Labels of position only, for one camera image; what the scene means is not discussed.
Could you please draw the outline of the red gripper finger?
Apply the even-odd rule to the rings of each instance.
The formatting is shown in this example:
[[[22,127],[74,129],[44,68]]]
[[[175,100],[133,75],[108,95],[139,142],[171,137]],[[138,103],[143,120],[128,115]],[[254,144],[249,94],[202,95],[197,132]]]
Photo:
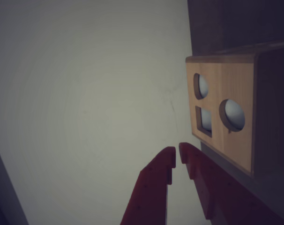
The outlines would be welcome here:
[[[284,219],[195,146],[179,144],[204,216],[213,225],[284,225]]]
[[[122,225],[165,225],[168,185],[175,168],[175,147],[161,150],[139,173]]]

